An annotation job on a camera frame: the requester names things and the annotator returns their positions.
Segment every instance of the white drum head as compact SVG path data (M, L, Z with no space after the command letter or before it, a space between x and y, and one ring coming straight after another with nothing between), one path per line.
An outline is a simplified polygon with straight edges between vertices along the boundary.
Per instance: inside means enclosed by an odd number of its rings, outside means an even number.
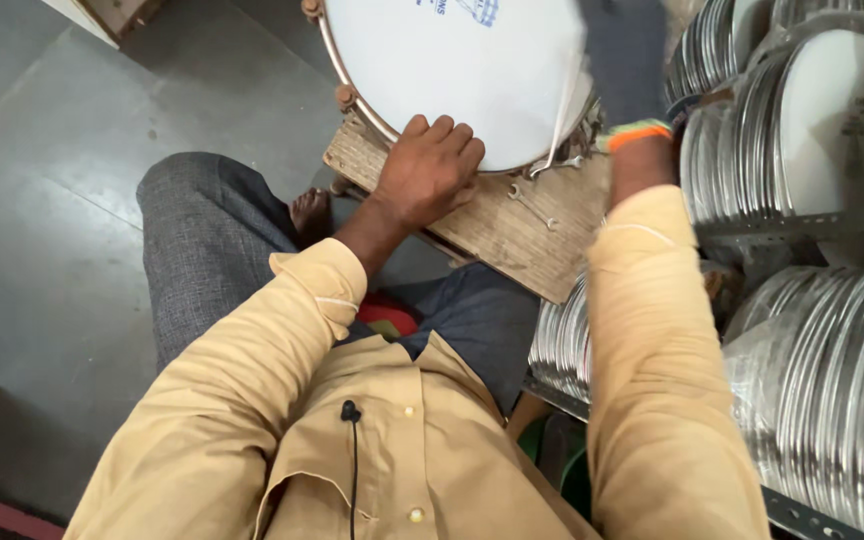
M794 213L864 206L864 35L820 33L788 69L779 129Z
M484 171L546 156L563 99L562 137L592 92L579 71L584 25L574 0L325 0L332 41L368 106L401 133L414 115L449 115L485 142Z

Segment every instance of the wrench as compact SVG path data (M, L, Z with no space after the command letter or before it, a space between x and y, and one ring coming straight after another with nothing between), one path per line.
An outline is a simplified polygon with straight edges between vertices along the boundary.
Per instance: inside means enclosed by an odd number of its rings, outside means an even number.
M582 157L582 155L576 155L571 159L566 159L565 161L554 162L551 165L546 165L545 163L536 163L532 165L532 168L529 169L529 179L532 181L538 180L539 175L546 172L549 169L557 169L559 167L572 167L575 169L581 169L582 163L586 159Z
M545 227L548 228L549 231L555 231L556 226L559 224L559 220L554 217L546 218L539 210L535 207L532 201L525 198L525 195L522 195L522 191L519 190L519 185L517 183L513 183L511 188L514 190L512 193L509 193L509 198L512 201L518 201L522 203L522 205L529 209L529 211L535 215L538 219L545 222Z

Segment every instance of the drum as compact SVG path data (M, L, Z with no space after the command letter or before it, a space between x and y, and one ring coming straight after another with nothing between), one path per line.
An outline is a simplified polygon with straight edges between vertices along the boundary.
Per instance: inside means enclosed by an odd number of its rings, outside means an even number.
M387 145L414 115L449 115L485 142L483 173L536 172L554 158L574 165L576 153L589 153L597 107L575 0L303 0L302 8L338 73L340 106Z

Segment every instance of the metal shelf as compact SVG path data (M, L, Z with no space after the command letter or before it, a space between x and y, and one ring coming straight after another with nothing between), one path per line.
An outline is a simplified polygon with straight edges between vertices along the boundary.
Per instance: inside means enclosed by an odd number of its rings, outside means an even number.
M695 227L702 247L795 244L864 236L864 209Z
M526 374L522 390L582 422L589 422L589 405ZM772 537L779 540L864 540L864 532L801 502L762 486Z

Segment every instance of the shirt sleeve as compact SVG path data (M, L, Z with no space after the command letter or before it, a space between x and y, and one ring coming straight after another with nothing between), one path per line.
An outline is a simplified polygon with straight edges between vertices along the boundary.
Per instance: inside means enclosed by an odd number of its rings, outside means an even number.
M678 187L621 202L588 250L592 518L609 540L768 538Z
M66 538L251 537L289 408L365 296L327 239L272 255L275 278L155 380L105 449Z

